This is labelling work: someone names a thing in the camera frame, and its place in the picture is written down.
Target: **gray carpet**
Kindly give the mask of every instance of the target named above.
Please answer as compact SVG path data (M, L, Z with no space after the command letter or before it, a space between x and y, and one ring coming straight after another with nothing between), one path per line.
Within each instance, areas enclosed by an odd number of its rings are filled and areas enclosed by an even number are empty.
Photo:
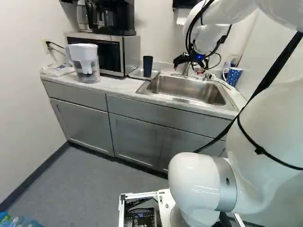
M116 227L119 194L167 187L165 179L69 148L9 213L46 227Z

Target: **kitchen sink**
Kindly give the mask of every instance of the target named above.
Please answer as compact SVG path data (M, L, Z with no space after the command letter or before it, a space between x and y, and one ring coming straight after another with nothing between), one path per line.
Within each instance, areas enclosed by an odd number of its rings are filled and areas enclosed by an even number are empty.
M213 80L159 74L152 81L144 82L136 93L192 105L236 110L223 86Z

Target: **blue cup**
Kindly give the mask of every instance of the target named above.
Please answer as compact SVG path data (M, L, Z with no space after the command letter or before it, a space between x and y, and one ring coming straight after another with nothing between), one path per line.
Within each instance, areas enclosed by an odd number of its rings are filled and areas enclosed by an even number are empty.
M240 78L242 72L243 69L230 67L226 82L233 87L236 86L236 83L238 82L238 79Z

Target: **gray countertop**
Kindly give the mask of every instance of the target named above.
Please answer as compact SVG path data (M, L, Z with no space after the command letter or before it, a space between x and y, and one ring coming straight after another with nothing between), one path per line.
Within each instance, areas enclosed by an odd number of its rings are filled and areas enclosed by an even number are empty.
M197 106L187 103L181 103L173 100L162 100L156 97L137 94L137 89L144 83L142 80L131 79L131 78L114 78L114 77L103 77L101 76L99 82L95 84L84 84L79 82L76 73L70 73L61 77L52 77L48 75L41 75L42 80L47 80L54 83L64 84L72 87L82 88L95 92L104 93L107 95L128 98L132 100L147 102L151 104L157 104L162 106L168 106L180 110L191 111L194 113L201 113L211 115L215 117L233 119L239 111L229 111L220 109L217 107L208 106ZM241 109L245 104L246 100L238 92L233 92L226 89L233 102L236 104L238 109Z

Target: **electrical outlet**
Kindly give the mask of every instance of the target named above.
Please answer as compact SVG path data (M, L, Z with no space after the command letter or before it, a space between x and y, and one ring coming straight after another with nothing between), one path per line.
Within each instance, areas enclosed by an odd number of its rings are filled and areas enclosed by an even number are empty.
M47 41L50 41L50 40L49 39L42 39L42 44L43 44L44 52L45 53L50 53L51 50L48 48L48 46L46 44Z

